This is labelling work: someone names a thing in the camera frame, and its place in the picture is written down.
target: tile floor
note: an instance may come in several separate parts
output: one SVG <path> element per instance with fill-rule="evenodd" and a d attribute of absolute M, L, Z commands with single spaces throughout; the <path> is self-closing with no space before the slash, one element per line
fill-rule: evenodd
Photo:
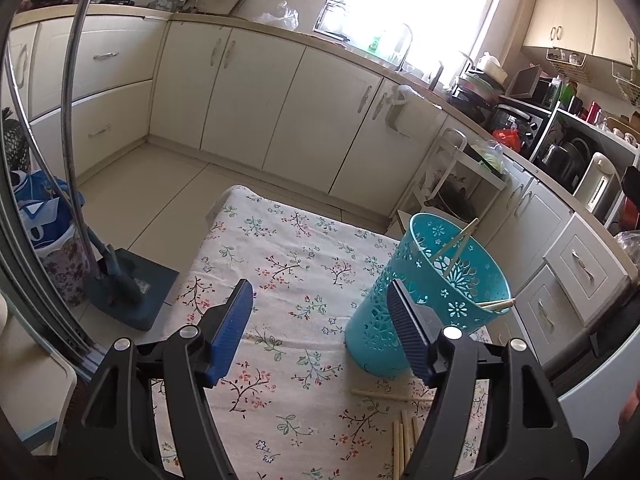
<path fill-rule="evenodd" d="M 143 144 L 110 164 L 82 184 L 80 191 L 86 199 L 85 220 L 99 238 L 183 274 L 207 234 L 206 213 L 225 189 L 236 184 L 334 220 L 379 233 L 386 230 L 386 226 L 331 205 L 151 144 Z M 179 276 L 174 290 L 181 281 Z M 161 337 L 163 318 L 174 294 L 169 294 L 169 303 L 164 304 L 149 332 L 123 325 L 90 305 L 78 307 L 75 314 L 103 346 L 124 335 L 136 343 L 155 341 Z"/>

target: kitchen counter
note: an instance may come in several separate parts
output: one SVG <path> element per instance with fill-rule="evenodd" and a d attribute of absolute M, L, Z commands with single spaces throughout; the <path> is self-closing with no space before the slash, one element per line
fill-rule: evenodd
<path fill-rule="evenodd" d="M 12 28 L 27 25 L 29 23 L 41 22 L 44 20 L 52 20 L 56 18 L 63 18 L 73 16 L 76 10 L 75 5 L 47 7 L 43 9 L 27 10 L 20 14 L 17 14 L 12 23 Z M 182 14 L 170 12 L 163 12 L 161 10 L 145 9 L 143 7 L 126 7 L 126 6 L 114 6 L 107 4 L 93 4 L 90 5 L 88 10 L 89 15 L 125 15 L 125 16 L 141 16 L 143 18 L 151 18 L 156 20 L 166 21 L 182 21 L 182 22 L 198 22 L 198 23 L 211 23 L 213 25 L 221 25 L 225 27 L 233 27 L 245 29 L 253 32 L 259 32 L 262 34 L 268 34 L 284 40 L 295 41 L 306 46 L 322 50 L 333 56 L 340 57 L 346 61 L 357 64 L 371 72 L 379 74 L 389 80 L 392 80 L 398 84 L 406 84 L 415 89 L 425 99 L 431 103 L 439 106 L 447 114 L 463 123 L 469 129 L 474 131 L 479 136 L 485 139 L 492 139 L 491 135 L 484 130 L 481 126 L 473 122 L 466 115 L 459 110 L 449 105 L 439 95 L 429 91 L 421 81 L 415 77 L 401 75 L 393 71 L 393 66 L 385 62 L 376 62 L 372 59 L 367 59 L 361 54 L 342 44 L 335 43 L 334 41 L 324 40 L 317 36 L 310 34 L 303 34 L 300 32 L 293 32 L 290 30 L 284 30 L 281 28 L 271 27 L 269 25 L 263 25 L 261 23 L 254 23 L 239 18 L 228 18 L 226 16 L 209 16 L 204 14 Z M 534 166 L 527 159 L 521 157 L 519 154 L 513 152 L 509 148 L 504 149 L 505 154 L 517 164 L 521 165 L 524 170 L 533 174 L 542 184 L 547 186 L 553 193 L 555 193 L 561 200 L 563 200 L 571 209 L 573 209 L 578 215 L 581 216 L 587 222 L 587 224 L 595 231 L 595 233 L 604 241 L 609 250 L 620 261 L 622 266 L 628 273 L 631 281 L 634 284 L 639 284 L 638 269 L 633 264 L 631 259 L 620 248 L 620 246 L 613 239 L 611 234 L 605 229 L 592 214 L 590 214 L 583 204 L 578 202 L 576 198 L 571 195 L 567 190 L 560 186 L 555 180 L 544 173 L 542 170 Z"/>

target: window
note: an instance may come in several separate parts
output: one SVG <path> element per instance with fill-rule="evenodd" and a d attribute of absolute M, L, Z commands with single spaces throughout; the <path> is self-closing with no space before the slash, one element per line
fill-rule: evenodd
<path fill-rule="evenodd" d="M 376 56 L 392 60 L 401 44 L 406 23 L 414 40 L 407 62 L 431 72 L 440 60 L 444 71 L 440 78 L 449 83 L 464 65 L 461 50 L 469 54 L 487 16 L 492 0 L 337 0 L 348 12 L 333 16 L 331 29 L 347 37 L 350 44 L 362 50 L 376 51 Z"/>

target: teal plastic basket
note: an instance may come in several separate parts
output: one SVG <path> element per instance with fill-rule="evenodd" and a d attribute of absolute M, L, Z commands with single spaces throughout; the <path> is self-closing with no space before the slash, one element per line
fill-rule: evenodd
<path fill-rule="evenodd" d="M 386 307 L 386 288 L 396 278 L 402 280 L 415 303 L 432 308 L 445 326 L 455 325 L 466 333 L 507 312 L 491 312 L 476 305 L 508 300 L 511 291 L 500 267 L 473 238 L 446 278 L 444 271 L 459 244 L 433 264 L 429 261 L 460 231 L 457 225 L 436 215 L 419 213 L 411 218 L 396 252 L 344 331 L 349 353 L 367 372 L 393 377 L 409 367 Z"/>

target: red plastic bag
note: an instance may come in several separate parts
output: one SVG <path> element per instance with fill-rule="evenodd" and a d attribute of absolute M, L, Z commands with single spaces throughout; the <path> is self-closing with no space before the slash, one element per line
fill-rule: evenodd
<path fill-rule="evenodd" d="M 517 130 L 494 130 L 493 138 L 504 144 L 507 148 L 511 148 L 514 152 L 520 153 L 522 145 Z"/>

